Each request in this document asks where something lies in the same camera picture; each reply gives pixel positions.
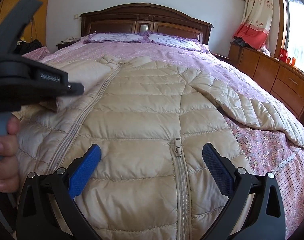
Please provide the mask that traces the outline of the person's left hand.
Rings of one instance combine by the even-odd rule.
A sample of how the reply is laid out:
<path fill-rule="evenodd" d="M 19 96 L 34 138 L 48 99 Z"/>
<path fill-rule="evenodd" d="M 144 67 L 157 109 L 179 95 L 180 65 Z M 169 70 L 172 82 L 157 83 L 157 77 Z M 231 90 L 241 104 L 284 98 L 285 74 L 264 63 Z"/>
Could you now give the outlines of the person's left hand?
<path fill-rule="evenodd" d="M 0 192 L 13 193 L 19 188 L 19 170 L 16 153 L 18 151 L 17 134 L 20 122 L 12 116 L 7 124 L 8 134 L 0 137 Z"/>

